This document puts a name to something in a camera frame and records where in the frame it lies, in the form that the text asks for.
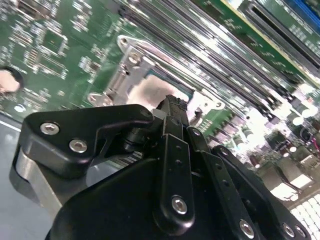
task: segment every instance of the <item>gray work surface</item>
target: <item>gray work surface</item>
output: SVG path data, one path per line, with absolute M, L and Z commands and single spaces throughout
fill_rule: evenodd
M 9 180 L 19 127 L 0 115 L 0 239 L 44 240 L 51 217 L 44 208 L 19 194 Z

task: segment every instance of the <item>motherboard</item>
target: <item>motherboard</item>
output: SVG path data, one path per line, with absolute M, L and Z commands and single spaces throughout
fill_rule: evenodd
M 210 147 L 229 147 L 295 201 L 320 180 L 319 9 L 315 0 L 0 0 L 0 112 L 22 122 L 40 111 L 151 111 L 174 95 Z

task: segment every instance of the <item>black bracket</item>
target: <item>black bracket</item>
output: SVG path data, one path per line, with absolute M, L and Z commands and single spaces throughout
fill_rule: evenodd
M 171 115 L 164 119 L 156 151 L 161 167 L 153 216 L 162 231 L 170 236 L 180 236 L 195 221 L 189 145 L 183 141 L 181 121 Z
M 261 239 L 261 233 L 253 224 L 245 205 L 230 177 L 221 158 L 211 154 L 202 133 L 188 127 L 187 132 L 193 149 L 193 160 L 196 160 L 198 168 L 212 183 L 213 190 L 219 199 L 227 226 L 224 236 L 229 234 L 236 239 Z
M 216 146 L 211 152 L 223 160 L 252 221 L 259 227 L 266 239 L 305 240 L 310 238 L 304 226 L 271 194 L 262 181 L 227 148 Z M 293 237 L 288 235 L 286 226 L 290 226 L 289 231 L 292 231 Z M 303 237 L 295 226 L 303 229 L 306 237 Z
M 144 128 L 153 120 L 151 112 L 137 104 L 39 112 L 25 118 L 18 147 L 28 158 L 56 174 L 68 179 L 79 178 L 86 174 L 92 160 L 99 154 L 99 140 L 112 142 L 121 130 Z M 58 126 L 58 133 L 43 133 L 43 123 Z M 70 148 L 72 140 L 83 141 L 85 152 L 73 151 Z

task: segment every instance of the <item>black metal arm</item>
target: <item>black metal arm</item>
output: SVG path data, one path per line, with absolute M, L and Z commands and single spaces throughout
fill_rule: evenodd
M 140 105 L 28 116 L 11 182 L 56 215 L 47 239 L 310 240 L 229 150 L 209 149 L 186 106 L 169 95 L 154 116 Z M 90 166 L 132 152 L 142 159 L 86 187 Z

